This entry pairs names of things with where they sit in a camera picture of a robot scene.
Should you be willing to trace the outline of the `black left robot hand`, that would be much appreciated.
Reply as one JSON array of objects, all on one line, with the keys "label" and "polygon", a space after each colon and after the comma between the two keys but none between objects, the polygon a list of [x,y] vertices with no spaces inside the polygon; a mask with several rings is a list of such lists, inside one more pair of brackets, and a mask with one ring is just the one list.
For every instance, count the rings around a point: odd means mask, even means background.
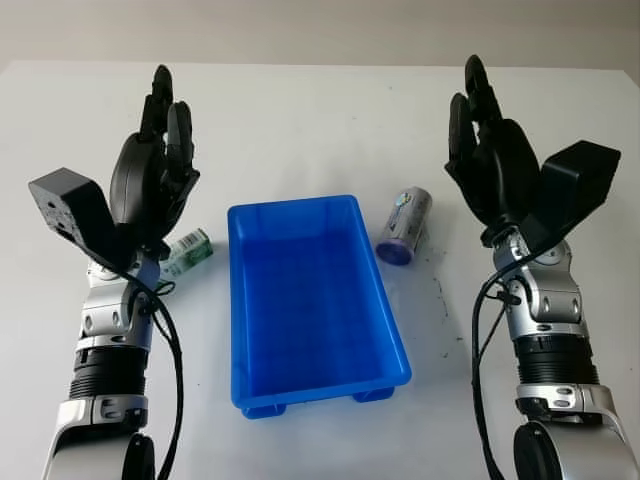
[{"label": "black left robot hand", "polygon": [[162,260],[169,256],[164,238],[200,177],[193,167],[194,150],[190,107],[174,100],[171,72],[159,65],[140,129],[126,139],[110,184],[114,223],[135,249]]}]

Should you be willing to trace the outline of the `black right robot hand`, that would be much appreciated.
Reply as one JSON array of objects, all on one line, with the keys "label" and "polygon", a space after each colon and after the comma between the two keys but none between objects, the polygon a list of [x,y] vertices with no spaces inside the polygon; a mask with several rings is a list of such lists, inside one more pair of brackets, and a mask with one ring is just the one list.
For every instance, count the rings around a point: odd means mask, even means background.
[{"label": "black right robot hand", "polygon": [[502,115],[476,54],[465,64],[465,90],[450,102],[445,170],[485,226],[482,244],[491,247],[530,213],[540,169],[524,130]]}]

